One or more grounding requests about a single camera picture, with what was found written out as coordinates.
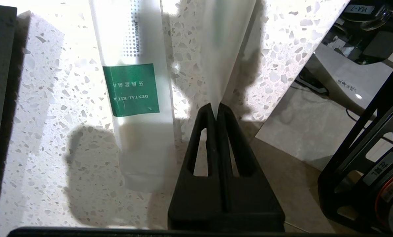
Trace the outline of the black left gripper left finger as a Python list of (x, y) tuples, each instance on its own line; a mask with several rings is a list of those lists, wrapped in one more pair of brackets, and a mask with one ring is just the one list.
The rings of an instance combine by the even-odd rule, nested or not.
[[(206, 130), (207, 176), (195, 176), (198, 146)], [(170, 230), (213, 229), (215, 217), (223, 212), (220, 152), (217, 144), (216, 119), (211, 104), (198, 110), (189, 144), (168, 210)]]

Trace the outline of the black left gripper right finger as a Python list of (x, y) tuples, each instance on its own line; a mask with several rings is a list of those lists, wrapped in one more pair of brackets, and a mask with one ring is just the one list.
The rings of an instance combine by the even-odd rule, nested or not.
[(222, 103), (216, 126), (225, 227), (284, 231), (285, 213), (234, 113)]

